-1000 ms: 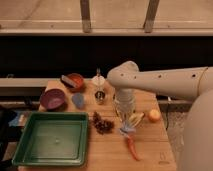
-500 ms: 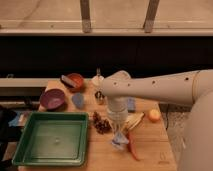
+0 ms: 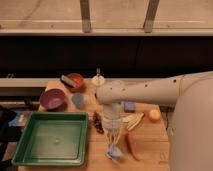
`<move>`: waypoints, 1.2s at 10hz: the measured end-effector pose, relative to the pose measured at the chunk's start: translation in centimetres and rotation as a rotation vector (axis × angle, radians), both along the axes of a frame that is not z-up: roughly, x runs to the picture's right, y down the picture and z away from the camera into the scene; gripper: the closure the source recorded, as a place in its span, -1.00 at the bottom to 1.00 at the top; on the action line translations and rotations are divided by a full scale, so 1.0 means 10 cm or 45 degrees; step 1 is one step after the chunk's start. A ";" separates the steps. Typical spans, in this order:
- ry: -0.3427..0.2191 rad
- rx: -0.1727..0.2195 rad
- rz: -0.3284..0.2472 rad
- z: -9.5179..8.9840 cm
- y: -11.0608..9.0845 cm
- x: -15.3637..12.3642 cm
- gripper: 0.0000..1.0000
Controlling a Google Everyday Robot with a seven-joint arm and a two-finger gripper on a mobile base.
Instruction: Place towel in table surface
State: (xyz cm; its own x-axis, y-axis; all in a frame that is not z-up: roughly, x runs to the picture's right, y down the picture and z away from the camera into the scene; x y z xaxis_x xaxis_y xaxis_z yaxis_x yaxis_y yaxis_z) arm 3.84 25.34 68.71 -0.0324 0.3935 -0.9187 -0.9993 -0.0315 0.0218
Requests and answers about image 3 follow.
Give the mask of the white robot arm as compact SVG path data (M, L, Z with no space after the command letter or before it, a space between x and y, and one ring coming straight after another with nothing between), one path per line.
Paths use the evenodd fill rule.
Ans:
M169 171L213 171L213 71L97 88L104 117L116 120L124 101L157 104L166 112Z

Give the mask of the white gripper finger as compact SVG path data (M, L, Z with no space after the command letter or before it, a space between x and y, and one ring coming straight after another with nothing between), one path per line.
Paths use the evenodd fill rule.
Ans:
M107 137L107 141L108 141L108 150L109 150L112 145L112 134L110 131L106 131L106 137Z
M114 135L114 145L117 146L117 143L120 139L120 131L116 130L115 135Z

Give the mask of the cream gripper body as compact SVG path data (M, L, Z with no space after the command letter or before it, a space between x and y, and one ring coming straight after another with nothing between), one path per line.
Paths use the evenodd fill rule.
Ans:
M122 127L122 118L119 115L113 115L112 117L103 115L102 127L107 132L119 131Z

